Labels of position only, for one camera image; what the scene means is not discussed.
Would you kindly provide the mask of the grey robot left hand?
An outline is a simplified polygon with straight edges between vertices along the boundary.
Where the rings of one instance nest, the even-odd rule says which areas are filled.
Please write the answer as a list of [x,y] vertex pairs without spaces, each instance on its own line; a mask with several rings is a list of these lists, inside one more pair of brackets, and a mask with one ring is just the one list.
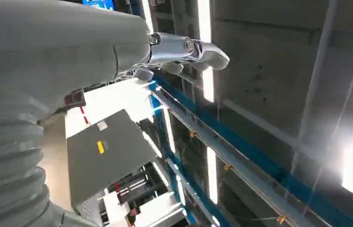
[[216,45],[151,33],[139,16],[60,0],[0,0],[0,123],[35,122],[72,91],[172,61],[224,69]]

